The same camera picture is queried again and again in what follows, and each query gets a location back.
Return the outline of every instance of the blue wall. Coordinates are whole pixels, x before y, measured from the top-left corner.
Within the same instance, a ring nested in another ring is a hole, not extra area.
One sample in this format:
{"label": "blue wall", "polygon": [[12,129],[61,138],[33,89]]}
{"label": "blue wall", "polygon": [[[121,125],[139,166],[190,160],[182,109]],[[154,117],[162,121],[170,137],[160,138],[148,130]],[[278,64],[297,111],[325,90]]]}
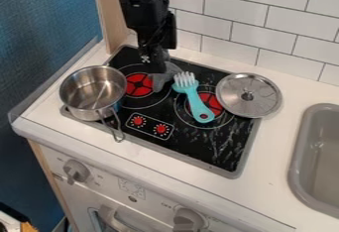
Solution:
{"label": "blue wall", "polygon": [[0,202],[42,232],[52,231],[62,211],[6,114],[95,36],[94,0],[0,0]]}

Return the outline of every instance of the brush handle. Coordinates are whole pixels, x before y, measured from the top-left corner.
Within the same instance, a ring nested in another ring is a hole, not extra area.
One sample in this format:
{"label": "brush handle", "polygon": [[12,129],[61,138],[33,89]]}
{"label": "brush handle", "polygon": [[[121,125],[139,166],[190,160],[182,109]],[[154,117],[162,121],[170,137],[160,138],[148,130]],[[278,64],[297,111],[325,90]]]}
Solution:
{"label": "brush handle", "polygon": [[190,110],[196,121],[205,124],[214,120],[214,113],[201,101],[201,98],[198,95],[196,88],[187,88],[185,93],[187,94]]}

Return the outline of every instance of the pot rim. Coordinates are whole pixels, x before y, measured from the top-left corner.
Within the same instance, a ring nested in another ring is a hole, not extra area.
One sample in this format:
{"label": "pot rim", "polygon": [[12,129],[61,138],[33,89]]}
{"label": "pot rim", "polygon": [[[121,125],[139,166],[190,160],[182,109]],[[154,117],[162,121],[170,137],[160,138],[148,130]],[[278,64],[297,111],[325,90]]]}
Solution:
{"label": "pot rim", "polygon": [[[96,109],[81,109],[81,108],[77,108],[77,107],[73,107],[73,106],[70,106],[68,105],[67,102],[64,101],[64,99],[62,99],[62,91],[63,91],[63,88],[66,84],[66,82],[68,80],[70,80],[75,74],[78,74],[82,71],[85,71],[85,70],[88,70],[88,69],[93,69],[93,68],[106,68],[108,70],[112,70],[112,71],[115,71],[116,73],[118,73],[119,75],[121,75],[124,79],[124,84],[125,86],[123,87],[123,92],[116,98],[114,99],[114,102],[110,103],[109,105],[107,106],[104,106],[104,107],[101,107],[101,108],[96,108]],[[78,111],[83,111],[83,112],[91,112],[91,111],[99,111],[99,110],[104,110],[104,109],[107,109],[107,108],[110,108],[110,107],[113,107],[114,104],[116,104],[117,102],[119,102],[121,100],[121,98],[125,95],[126,93],[126,89],[127,89],[127,79],[126,79],[126,76],[119,70],[119,69],[116,69],[116,68],[113,68],[111,66],[108,66],[108,65],[92,65],[92,66],[87,66],[87,67],[84,67],[84,68],[81,68],[81,69],[78,69],[76,70],[75,72],[71,73],[69,76],[67,76],[62,84],[60,85],[59,89],[58,89],[58,96],[60,97],[61,101],[63,102],[63,104],[68,107],[68,108],[72,108],[72,109],[76,109]]]}

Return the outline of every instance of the blue scrub brush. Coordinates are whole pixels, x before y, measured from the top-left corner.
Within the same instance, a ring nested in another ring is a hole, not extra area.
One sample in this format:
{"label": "blue scrub brush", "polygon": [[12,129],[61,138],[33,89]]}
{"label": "blue scrub brush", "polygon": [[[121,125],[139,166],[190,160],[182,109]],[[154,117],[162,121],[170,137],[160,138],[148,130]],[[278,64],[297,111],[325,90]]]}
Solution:
{"label": "blue scrub brush", "polygon": [[201,101],[196,88],[199,81],[195,79],[193,72],[180,72],[174,76],[172,88],[178,93],[186,93],[190,110],[194,119],[202,124],[214,120],[214,113]]}

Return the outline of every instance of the white countertop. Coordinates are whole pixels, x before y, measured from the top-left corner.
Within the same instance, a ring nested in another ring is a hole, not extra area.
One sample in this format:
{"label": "white countertop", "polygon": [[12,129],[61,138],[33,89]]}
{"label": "white countertop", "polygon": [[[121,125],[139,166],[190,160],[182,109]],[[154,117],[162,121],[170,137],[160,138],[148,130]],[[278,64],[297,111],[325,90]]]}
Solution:
{"label": "white countertop", "polygon": [[[128,141],[116,144],[109,134],[61,116],[59,109],[62,102],[58,97],[61,80],[77,68],[103,64],[107,61],[110,56],[105,53],[102,43],[93,48],[50,87],[23,114],[23,118],[28,120],[16,121],[14,128],[24,137],[38,141],[49,139],[51,143],[53,140],[62,139],[61,136],[57,139],[53,137],[53,131],[71,136],[92,145],[82,148],[87,155],[97,152],[95,147],[98,147],[100,152],[105,151],[131,161],[134,165],[141,165],[142,168],[137,172],[138,176],[147,178],[154,184],[161,184],[157,176],[163,178],[164,175],[169,178],[169,183],[170,179],[185,182],[187,191],[185,186],[179,191],[182,196],[187,194],[193,197],[195,191],[188,193],[193,187],[200,196],[210,192],[212,193],[209,198],[210,205],[216,211],[223,208],[221,199],[229,199],[294,227],[297,232],[339,231],[338,219],[305,206],[292,194],[286,180],[302,113],[316,103],[339,104],[339,95],[335,95],[339,93],[339,87],[185,49],[173,51],[171,55],[231,72],[254,72],[271,79],[281,89],[282,109],[276,115],[263,119],[245,169],[239,178],[227,179]],[[66,148],[73,152],[77,149],[71,145]],[[102,161],[109,164],[109,158],[102,157]],[[159,186],[170,187],[168,184],[164,181],[164,185]]]}

